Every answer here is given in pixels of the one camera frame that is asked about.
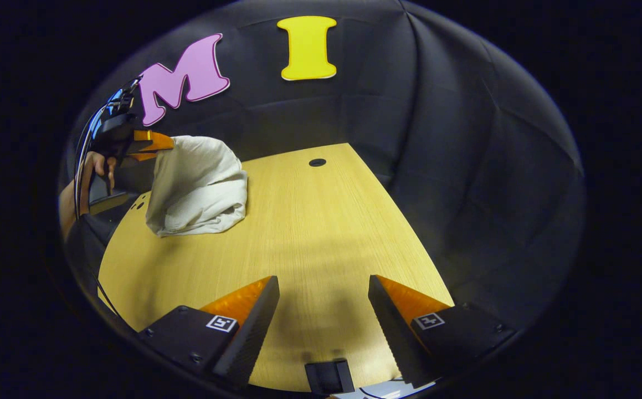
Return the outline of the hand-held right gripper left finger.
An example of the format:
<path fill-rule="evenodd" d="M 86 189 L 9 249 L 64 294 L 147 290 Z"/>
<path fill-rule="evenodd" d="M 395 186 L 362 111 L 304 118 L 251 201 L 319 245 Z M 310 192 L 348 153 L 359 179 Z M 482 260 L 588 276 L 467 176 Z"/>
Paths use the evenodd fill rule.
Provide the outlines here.
<path fill-rule="evenodd" d="M 179 305 L 141 329 L 138 338 L 187 373 L 247 386 L 280 299 L 270 275 L 202 308 Z"/>

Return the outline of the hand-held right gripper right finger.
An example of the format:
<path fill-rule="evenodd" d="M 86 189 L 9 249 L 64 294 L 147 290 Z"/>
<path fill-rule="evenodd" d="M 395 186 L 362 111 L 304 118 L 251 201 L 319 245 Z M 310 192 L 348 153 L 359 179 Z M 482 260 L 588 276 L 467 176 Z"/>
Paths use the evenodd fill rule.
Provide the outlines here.
<path fill-rule="evenodd" d="M 368 298 L 402 378 L 414 388 L 477 366 L 516 330 L 472 303 L 448 305 L 381 275 Z"/>

